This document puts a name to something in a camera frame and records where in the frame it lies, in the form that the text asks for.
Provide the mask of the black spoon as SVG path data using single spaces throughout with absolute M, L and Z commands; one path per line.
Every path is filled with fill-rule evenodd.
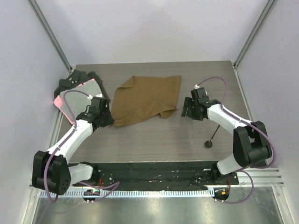
M 212 137 L 210 138 L 210 140 L 207 140 L 207 141 L 205 142 L 205 147 L 206 147 L 206 148 L 211 148 L 211 147 L 213 146 L 212 140 L 213 140 L 213 138 L 215 137 L 215 135 L 216 135 L 217 131 L 219 130 L 219 128 L 220 128 L 220 125 L 217 126 L 217 128 L 216 128 L 216 130 L 214 131 L 214 133 L 213 133 Z

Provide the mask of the brown cloth napkin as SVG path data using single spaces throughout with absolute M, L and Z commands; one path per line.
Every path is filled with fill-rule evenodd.
M 181 76 L 132 76 L 114 93 L 113 126 L 128 126 L 156 115 L 169 118 L 176 110 Z

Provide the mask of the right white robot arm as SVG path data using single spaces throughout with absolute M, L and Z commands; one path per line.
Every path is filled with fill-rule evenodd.
M 216 122 L 233 136 L 233 152 L 212 166 L 211 179 L 216 184 L 224 183 L 228 174 L 256 165 L 272 157 L 273 151 L 265 125 L 252 122 L 228 110 L 219 100 L 210 100 L 205 88 L 196 86 L 191 97 L 186 97 L 182 117 Z

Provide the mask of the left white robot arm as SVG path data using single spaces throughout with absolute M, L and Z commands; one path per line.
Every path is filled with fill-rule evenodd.
M 70 167 L 69 161 L 97 128 L 113 123 L 109 101 L 101 94 L 93 97 L 88 111 L 77 116 L 70 130 L 54 146 L 34 155 L 32 186 L 57 195 L 63 195 L 71 185 L 80 181 L 95 186 L 100 179 L 95 166 L 81 162 Z

